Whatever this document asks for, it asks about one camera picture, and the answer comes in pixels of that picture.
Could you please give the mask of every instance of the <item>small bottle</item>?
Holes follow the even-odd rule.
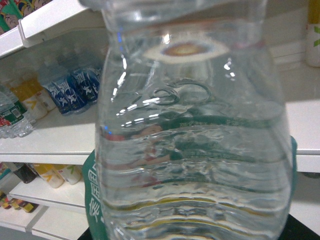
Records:
[[[75,165],[54,164],[54,168],[69,184],[73,185],[81,179],[81,173]]]
[[[57,170],[54,169],[52,164],[34,163],[33,168],[39,176],[54,189],[60,187],[64,183],[64,179]]]
[[[23,162],[5,162],[4,164],[25,184],[32,182],[37,177],[27,164]]]
[[[3,197],[1,200],[0,200],[0,206],[3,208],[3,209],[10,209],[11,206],[9,205],[9,199],[7,196]]]
[[[20,113],[19,109],[4,93],[0,92],[0,116],[7,125],[6,136],[14,138],[24,137],[33,131],[30,122]]]
[[[37,98],[22,79],[16,79],[10,83],[10,90],[18,97],[18,99],[26,106],[32,116],[39,120],[47,115],[46,106]]]
[[[6,194],[3,191],[0,191],[0,200],[3,199],[6,196]]]
[[[12,208],[14,208],[14,210],[20,210],[20,209],[21,209],[20,206],[17,204],[17,199],[16,199],[16,198],[12,198],[12,199],[8,202],[8,204],[9,204]]]
[[[33,90],[36,97],[44,104],[48,112],[57,107],[48,92],[39,84],[36,78],[28,79],[24,83]]]
[[[16,203],[20,208],[22,208],[22,210],[24,210],[26,213],[29,213],[29,214],[32,213],[34,210],[36,210],[36,208],[39,206],[38,204],[24,201],[21,199],[17,199]]]
[[[320,0],[309,0],[306,29],[306,63],[320,67]]]

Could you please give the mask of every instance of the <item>plastic water bottle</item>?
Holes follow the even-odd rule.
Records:
[[[30,122],[24,118],[14,103],[4,93],[0,92],[0,116],[8,126],[6,135],[10,138],[24,137],[33,131]]]
[[[267,1],[88,2],[109,33],[95,153],[110,239],[278,239],[293,158]]]
[[[63,92],[52,82],[60,77],[61,75],[59,72],[56,72],[54,68],[45,65],[38,70],[39,83],[51,96],[61,115],[68,116],[72,114],[70,102]]]
[[[39,120],[48,114],[46,106],[37,98],[37,95],[30,90],[22,78],[10,82],[10,89],[18,99],[27,107],[31,115]]]
[[[81,95],[75,87],[74,78],[68,73],[68,70],[61,65],[58,65],[57,60],[51,56],[47,56],[45,64],[50,72],[55,73],[52,83],[60,90],[67,98],[71,110],[74,114],[80,114],[89,109],[87,100]]]
[[[95,104],[98,100],[101,67],[93,64],[91,55],[74,52],[69,48],[64,49],[62,59],[61,64],[75,79],[73,88],[77,88],[89,104]]]
[[[30,111],[26,109],[22,103],[19,101],[18,97],[10,91],[9,88],[7,88],[4,85],[0,84],[0,92],[5,94],[11,102],[19,109],[20,113],[31,123],[34,124],[36,122],[35,118],[30,114]]]

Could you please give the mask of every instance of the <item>product package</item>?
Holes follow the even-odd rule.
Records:
[[[15,28],[19,24],[19,19],[22,19],[16,6],[9,0],[0,1],[0,16],[10,29]]]

